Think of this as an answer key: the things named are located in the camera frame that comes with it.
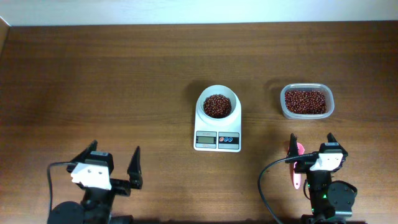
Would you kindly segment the pink measuring scoop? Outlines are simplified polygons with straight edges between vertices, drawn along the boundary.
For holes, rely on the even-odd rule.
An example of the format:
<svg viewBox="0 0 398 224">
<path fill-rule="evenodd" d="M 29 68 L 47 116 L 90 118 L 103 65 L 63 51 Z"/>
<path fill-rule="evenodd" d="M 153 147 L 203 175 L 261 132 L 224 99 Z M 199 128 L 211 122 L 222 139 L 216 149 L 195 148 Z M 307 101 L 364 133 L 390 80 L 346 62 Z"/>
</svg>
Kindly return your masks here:
<svg viewBox="0 0 398 224">
<path fill-rule="evenodd" d="M 298 154 L 303 155 L 305 152 L 305 148 L 299 142 L 297 143 L 297 147 L 298 147 Z M 301 185 L 301 174 L 299 174 L 295 171 L 296 166 L 297 166 L 297 162 L 295 162 L 293 165 L 292 182 L 293 182 L 295 189 L 298 190 Z"/>
</svg>

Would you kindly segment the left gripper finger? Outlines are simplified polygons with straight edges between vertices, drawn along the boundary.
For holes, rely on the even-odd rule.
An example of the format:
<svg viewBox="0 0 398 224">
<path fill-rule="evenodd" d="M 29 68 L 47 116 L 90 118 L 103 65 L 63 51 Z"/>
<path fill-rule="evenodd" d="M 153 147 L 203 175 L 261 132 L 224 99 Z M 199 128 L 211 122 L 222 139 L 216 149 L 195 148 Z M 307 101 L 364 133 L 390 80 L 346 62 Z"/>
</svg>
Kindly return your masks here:
<svg viewBox="0 0 398 224">
<path fill-rule="evenodd" d="M 84 149 L 81 153 L 79 153 L 76 157 L 74 157 L 70 162 L 73 165 L 67 165 L 66 171 L 68 173 L 72 173 L 73 169 L 75 168 L 78 162 L 85 162 L 85 159 L 91 154 L 91 152 L 96 151 L 98 142 L 97 140 L 93 140 L 86 149 Z"/>
<path fill-rule="evenodd" d="M 143 178 L 141 171 L 141 149 L 139 146 L 136 147 L 129 167 L 127 168 L 127 174 L 129 175 L 129 182 L 132 189 L 141 189 L 143 186 Z"/>
</svg>

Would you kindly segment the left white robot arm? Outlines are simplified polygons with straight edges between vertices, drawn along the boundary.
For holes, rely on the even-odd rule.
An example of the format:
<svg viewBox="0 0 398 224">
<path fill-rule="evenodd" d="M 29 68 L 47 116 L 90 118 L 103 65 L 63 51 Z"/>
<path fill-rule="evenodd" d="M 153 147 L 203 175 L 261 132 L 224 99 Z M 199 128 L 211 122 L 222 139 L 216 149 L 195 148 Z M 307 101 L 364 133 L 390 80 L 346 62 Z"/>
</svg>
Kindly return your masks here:
<svg viewBox="0 0 398 224">
<path fill-rule="evenodd" d="M 79 155 L 69 162 L 54 162 L 47 166 L 49 183 L 48 223 L 65 224 L 132 224 L 132 215 L 112 216 L 114 198 L 128 197 L 132 189 L 140 190 L 143 186 L 141 171 L 141 149 L 136 147 L 127 168 L 128 180 L 113 179 L 113 155 L 97 150 L 94 140 Z M 55 166 L 66 166 L 72 182 L 85 191 L 80 203 L 66 201 L 53 206 L 53 187 L 50 170 Z"/>
</svg>

